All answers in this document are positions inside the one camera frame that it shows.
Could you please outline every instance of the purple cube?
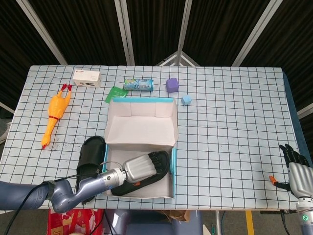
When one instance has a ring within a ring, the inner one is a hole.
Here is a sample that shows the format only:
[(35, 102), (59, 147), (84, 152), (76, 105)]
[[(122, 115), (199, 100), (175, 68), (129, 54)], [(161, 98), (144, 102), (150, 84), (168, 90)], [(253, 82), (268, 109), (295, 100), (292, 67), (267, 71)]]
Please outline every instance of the purple cube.
[(178, 81), (176, 78), (170, 78), (166, 81), (166, 89), (168, 93), (178, 92)]

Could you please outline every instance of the metal pole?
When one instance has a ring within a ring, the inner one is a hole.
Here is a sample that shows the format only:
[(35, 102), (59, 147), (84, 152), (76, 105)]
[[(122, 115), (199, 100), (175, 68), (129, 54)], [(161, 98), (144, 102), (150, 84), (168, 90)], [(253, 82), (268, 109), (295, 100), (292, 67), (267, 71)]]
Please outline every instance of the metal pole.
[(312, 114), (313, 113), (313, 103), (309, 104), (307, 107), (299, 110), (297, 113), (298, 113), (299, 119), (302, 119), (302, 118), (306, 117), (307, 115)]
[(216, 219), (216, 235), (222, 235), (220, 211), (215, 211), (215, 219)]
[(127, 3), (126, 3), (126, 0), (115, 0), (114, 2), (115, 2), (119, 29), (121, 32), (124, 52), (125, 52), (126, 63), (128, 66), (134, 66), (135, 59), (134, 59), (131, 28), (129, 25), (129, 18), (128, 18), (128, 12), (127, 12)]
[(178, 49), (177, 49), (177, 57), (175, 59), (175, 64), (177, 66), (179, 66), (179, 64), (180, 64), (181, 52), (182, 52), (182, 48), (184, 47), (186, 31), (187, 31), (189, 15), (190, 15), (190, 9), (191, 9), (191, 4), (192, 4), (192, 0), (186, 0), (184, 14), (182, 16), (182, 22), (181, 22), (181, 28), (180, 28), (180, 36), (179, 36), (179, 43), (178, 43)]
[(9, 111), (10, 113), (13, 113), (13, 114), (15, 112), (13, 109), (11, 109), (10, 107), (6, 106), (2, 102), (0, 102), (0, 107), (4, 108), (5, 110), (7, 110), (7, 111)]
[(56, 44), (54, 43), (53, 39), (51, 38), (50, 34), (46, 30), (44, 24), (39, 19), (37, 13), (30, 5), (28, 0), (16, 0), (18, 5), (21, 7), (22, 11), (28, 17), (30, 22), (33, 24), (43, 41), (46, 43), (48, 48), (51, 50), (55, 58), (59, 61), (60, 65), (67, 65), (67, 62), (62, 55), (61, 51), (58, 49)]
[(248, 55), (249, 51), (265, 29), (266, 25), (269, 23), (272, 16), (275, 14), (276, 10), (279, 8), (283, 0), (270, 0), (268, 6), (265, 8), (263, 14), (260, 16), (259, 21), (256, 23), (254, 29), (247, 38), (245, 44), (241, 48), (237, 58), (233, 62), (233, 67), (238, 67)]

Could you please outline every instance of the green packet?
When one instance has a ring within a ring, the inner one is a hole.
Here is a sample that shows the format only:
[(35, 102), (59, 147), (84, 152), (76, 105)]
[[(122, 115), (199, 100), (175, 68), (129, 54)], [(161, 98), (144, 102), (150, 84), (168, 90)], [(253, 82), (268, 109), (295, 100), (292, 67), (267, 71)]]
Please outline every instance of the green packet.
[(113, 97), (126, 97), (127, 94), (128, 94), (127, 90), (124, 90), (119, 87), (112, 87), (105, 102), (109, 104)]

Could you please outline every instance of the black sandal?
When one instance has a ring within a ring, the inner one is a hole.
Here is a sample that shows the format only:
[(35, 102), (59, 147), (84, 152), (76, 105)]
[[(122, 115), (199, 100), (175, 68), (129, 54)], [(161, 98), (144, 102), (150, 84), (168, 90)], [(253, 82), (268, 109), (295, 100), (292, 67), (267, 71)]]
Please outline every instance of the black sandal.
[[(79, 182), (89, 177), (96, 177), (102, 172), (100, 165), (104, 160), (106, 143), (101, 136), (92, 136), (87, 139), (80, 150), (79, 162), (76, 168), (77, 176), (76, 191), (79, 189)], [(85, 204), (94, 197), (82, 202)]]

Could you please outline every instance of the black slipper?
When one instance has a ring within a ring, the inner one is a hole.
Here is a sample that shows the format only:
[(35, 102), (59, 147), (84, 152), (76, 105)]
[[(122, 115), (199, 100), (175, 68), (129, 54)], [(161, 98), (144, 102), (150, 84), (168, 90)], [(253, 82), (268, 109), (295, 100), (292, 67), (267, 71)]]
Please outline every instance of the black slipper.
[[(100, 164), (104, 160), (105, 149), (106, 143), (101, 136), (92, 136), (83, 143), (76, 168), (79, 175), (76, 181), (76, 191), (78, 191), (81, 180), (92, 176), (96, 177), (101, 172), (102, 166)], [(91, 201), (93, 198), (83, 201), (82, 204)]]
[(161, 180), (167, 174), (168, 170), (170, 169), (171, 162), (168, 153), (165, 151), (159, 151), (149, 153), (148, 155), (153, 163), (157, 162), (157, 165), (155, 165), (157, 173), (135, 184), (124, 181), (124, 183), (121, 186), (111, 189), (111, 193), (113, 195), (123, 196), (127, 193), (133, 192), (137, 189), (153, 184), (154, 182)]

